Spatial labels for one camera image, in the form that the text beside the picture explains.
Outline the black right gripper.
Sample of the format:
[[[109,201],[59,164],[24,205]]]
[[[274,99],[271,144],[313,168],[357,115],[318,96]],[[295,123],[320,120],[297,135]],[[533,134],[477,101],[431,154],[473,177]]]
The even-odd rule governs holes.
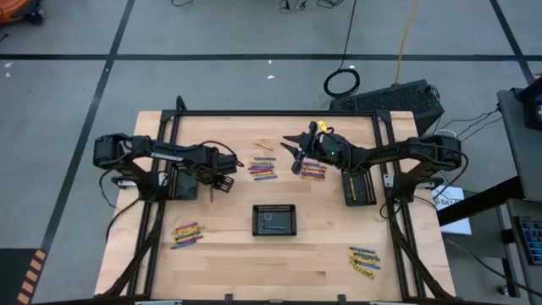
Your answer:
[[[291,171],[298,175],[306,158],[332,165],[337,169],[347,169],[351,166],[351,144],[343,137],[333,132],[318,131],[316,122],[311,121],[309,131],[297,136],[283,136],[292,141],[298,148],[281,143],[294,157]]]

